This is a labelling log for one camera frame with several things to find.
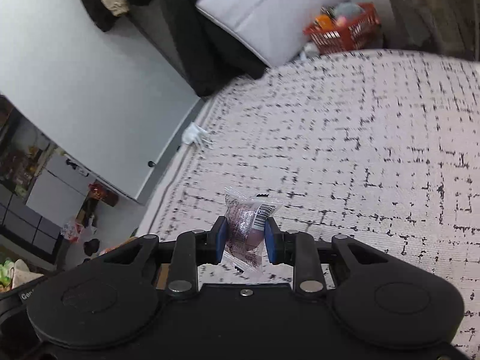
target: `plastic basket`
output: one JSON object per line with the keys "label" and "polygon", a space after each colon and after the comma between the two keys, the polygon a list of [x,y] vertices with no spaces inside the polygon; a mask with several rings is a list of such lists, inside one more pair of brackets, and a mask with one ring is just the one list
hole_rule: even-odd
{"label": "plastic basket", "polygon": [[347,22],[345,26],[336,27],[332,31],[324,31],[311,24],[303,30],[305,35],[310,35],[320,54],[359,50],[375,39],[380,29],[377,11],[371,3],[359,5],[365,12]]}

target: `white cabinet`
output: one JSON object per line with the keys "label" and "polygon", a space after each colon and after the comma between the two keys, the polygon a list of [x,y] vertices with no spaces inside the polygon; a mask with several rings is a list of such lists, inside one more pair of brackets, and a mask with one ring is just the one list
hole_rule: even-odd
{"label": "white cabinet", "polygon": [[80,211],[95,176],[83,176],[54,153],[28,196],[26,205],[49,221],[62,227]]}
{"label": "white cabinet", "polygon": [[200,108],[194,91],[125,17],[103,33],[80,0],[0,7],[3,94],[107,183],[147,197]]}

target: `plastic bag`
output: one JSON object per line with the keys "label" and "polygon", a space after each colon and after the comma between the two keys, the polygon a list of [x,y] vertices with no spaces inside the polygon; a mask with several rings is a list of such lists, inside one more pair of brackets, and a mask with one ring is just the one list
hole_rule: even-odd
{"label": "plastic bag", "polygon": [[224,256],[243,272],[262,273],[265,221],[282,206],[268,197],[247,198],[231,187],[225,188],[225,217],[229,222],[229,238]]}
{"label": "plastic bag", "polygon": [[2,286],[2,291],[10,289],[12,272],[14,269],[14,263],[7,259],[4,264],[0,264],[0,285]]}
{"label": "plastic bag", "polygon": [[83,226],[75,221],[75,218],[71,218],[63,227],[60,229],[60,234],[63,235],[64,239],[69,240],[71,243],[78,242],[78,238],[83,231]]}

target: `barcode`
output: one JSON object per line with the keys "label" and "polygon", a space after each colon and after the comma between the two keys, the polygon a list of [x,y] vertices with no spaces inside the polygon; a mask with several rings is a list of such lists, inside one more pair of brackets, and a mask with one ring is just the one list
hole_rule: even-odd
{"label": "barcode", "polygon": [[251,228],[264,231],[265,221],[273,213],[273,211],[275,211],[275,206],[262,204],[257,210],[257,214],[255,216],[255,219],[253,220],[253,225],[251,225]]}

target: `white cushion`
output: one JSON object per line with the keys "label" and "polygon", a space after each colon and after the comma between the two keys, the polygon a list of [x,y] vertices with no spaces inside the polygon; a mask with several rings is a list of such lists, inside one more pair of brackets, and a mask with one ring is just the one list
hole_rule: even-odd
{"label": "white cushion", "polygon": [[198,10],[267,66],[285,64],[308,42],[302,30],[321,7],[348,0],[198,0]]}

